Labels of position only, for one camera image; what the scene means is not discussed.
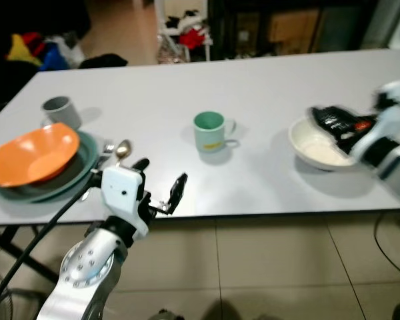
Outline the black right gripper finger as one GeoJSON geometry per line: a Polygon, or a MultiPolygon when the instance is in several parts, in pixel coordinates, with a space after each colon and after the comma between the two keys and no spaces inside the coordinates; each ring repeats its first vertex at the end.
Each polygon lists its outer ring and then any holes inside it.
{"type": "Polygon", "coordinates": [[[347,120],[347,110],[337,105],[313,106],[310,107],[309,114],[317,125],[334,125],[347,120]]]}
{"type": "Polygon", "coordinates": [[[339,121],[319,121],[318,128],[324,131],[326,137],[344,153],[351,152],[349,137],[351,135],[351,123],[339,121]]]}

